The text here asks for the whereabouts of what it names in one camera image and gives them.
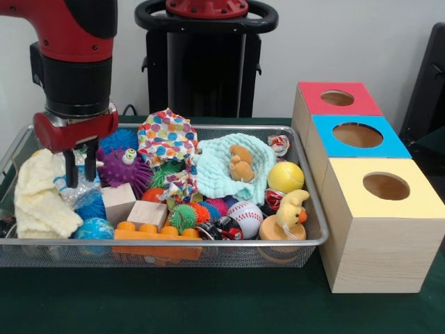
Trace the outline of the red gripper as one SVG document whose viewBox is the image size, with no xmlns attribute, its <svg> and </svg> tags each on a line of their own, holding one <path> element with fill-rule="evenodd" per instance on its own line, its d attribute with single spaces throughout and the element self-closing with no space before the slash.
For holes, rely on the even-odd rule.
<svg viewBox="0 0 445 334">
<path fill-rule="evenodd" d="M 118 124 L 119 115 L 114 107 L 110 107 L 104 114 L 89 118 L 61 118 L 48 111 L 36 113 L 33 117 L 34 132 L 42 146 L 52 153 L 63 152 L 66 185 L 69 188 L 77 188 L 79 180 L 76 157 L 72 149 L 87 142 L 85 176 L 88 181 L 93 181 L 97 171 L 98 139 L 114 133 Z"/>
</svg>

